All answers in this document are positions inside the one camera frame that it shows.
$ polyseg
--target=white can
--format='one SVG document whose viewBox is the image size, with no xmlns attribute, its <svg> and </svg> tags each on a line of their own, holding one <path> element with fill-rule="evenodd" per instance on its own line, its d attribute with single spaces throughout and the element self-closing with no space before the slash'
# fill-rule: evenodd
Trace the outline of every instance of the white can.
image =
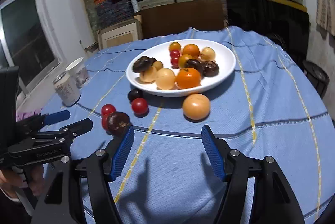
<svg viewBox="0 0 335 224">
<path fill-rule="evenodd" d="M 76 103 L 81 96 L 81 92 L 76 86 L 76 81 L 66 72 L 59 74 L 53 84 L 57 94 L 67 107 Z"/>
<path fill-rule="evenodd" d="M 76 80 L 78 87 L 83 87 L 85 82 L 89 80 L 83 59 L 83 57 L 76 59 L 65 69 L 65 71 Z"/>
</svg>

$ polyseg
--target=silver bolt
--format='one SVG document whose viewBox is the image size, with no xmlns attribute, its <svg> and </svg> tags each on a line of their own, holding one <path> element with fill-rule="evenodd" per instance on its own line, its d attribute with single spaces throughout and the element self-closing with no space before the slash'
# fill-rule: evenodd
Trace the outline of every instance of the silver bolt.
<svg viewBox="0 0 335 224">
<path fill-rule="evenodd" d="M 67 163 L 69 160 L 70 160 L 70 157 L 69 157 L 69 156 L 64 156 L 64 157 L 62 157 L 62 159 L 61 159 L 62 163 Z"/>
<path fill-rule="evenodd" d="M 95 152 L 96 156 L 100 157 L 102 155 L 104 155 L 104 150 L 103 149 L 98 149 L 96 152 Z"/>
<path fill-rule="evenodd" d="M 235 156 L 235 157 L 236 157 L 236 156 L 239 156 L 239 154 L 240 154 L 240 152 L 239 152 L 237 149 L 232 149 L 232 150 L 231 150 L 231 155 L 232 155 L 232 156 Z"/>
<path fill-rule="evenodd" d="M 271 163 L 274 162 L 274 158 L 271 157 L 271 156 L 266 156 L 265 160 L 266 160 L 269 164 L 271 164 Z"/>
</svg>

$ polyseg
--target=white oval plate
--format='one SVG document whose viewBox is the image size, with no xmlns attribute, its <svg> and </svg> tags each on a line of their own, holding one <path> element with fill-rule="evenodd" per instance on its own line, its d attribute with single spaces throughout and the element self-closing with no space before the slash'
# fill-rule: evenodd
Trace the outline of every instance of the white oval plate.
<svg viewBox="0 0 335 224">
<path fill-rule="evenodd" d="M 161 61 L 163 63 L 164 68 L 170 68 L 175 73 L 175 75 L 178 74 L 179 69 L 172 69 L 170 63 L 169 45 L 172 42 L 179 42 L 182 48 L 187 44 L 195 44 L 199 47 L 200 51 L 207 46 L 211 47 L 216 53 L 215 62 L 219 65 L 219 74 L 217 74 L 215 77 L 204 77 L 201 80 L 200 86 L 180 90 L 176 89 L 176 90 L 164 91 L 159 90 L 156 83 L 142 84 L 138 82 L 140 74 L 134 73 L 132 67 L 134 62 L 142 56 L 154 57 L 156 60 Z M 214 88 L 215 86 L 219 85 L 222 81 L 224 81 L 234 71 L 235 65 L 236 65 L 235 55 L 229 48 L 225 47 L 224 45 L 208 40 L 183 39 L 163 43 L 154 46 L 148 50 L 145 50 L 130 62 L 126 70 L 126 76 L 129 82 L 133 86 L 149 94 L 153 94 L 156 96 L 178 97 L 178 96 L 187 96 L 195 93 L 201 93 Z"/>
</svg>

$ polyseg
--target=beige patterned cloth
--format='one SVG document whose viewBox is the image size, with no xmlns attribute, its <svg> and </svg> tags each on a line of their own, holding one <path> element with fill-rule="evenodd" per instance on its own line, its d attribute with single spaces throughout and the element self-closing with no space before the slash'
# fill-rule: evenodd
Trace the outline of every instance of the beige patterned cloth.
<svg viewBox="0 0 335 224">
<path fill-rule="evenodd" d="M 316 23 L 335 36 L 335 0 L 317 0 Z"/>
</svg>

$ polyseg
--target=window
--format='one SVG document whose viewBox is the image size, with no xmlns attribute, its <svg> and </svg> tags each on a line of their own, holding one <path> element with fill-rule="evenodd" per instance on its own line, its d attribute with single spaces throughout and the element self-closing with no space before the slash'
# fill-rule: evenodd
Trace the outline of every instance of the window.
<svg viewBox="0 0 335 224">
<path fill-rule="evenodd" d="M 23 97 L 60 63 L 51 31 L 43 0 L 1 0 L 0 68 L 20 67 Z"/>
</svg>

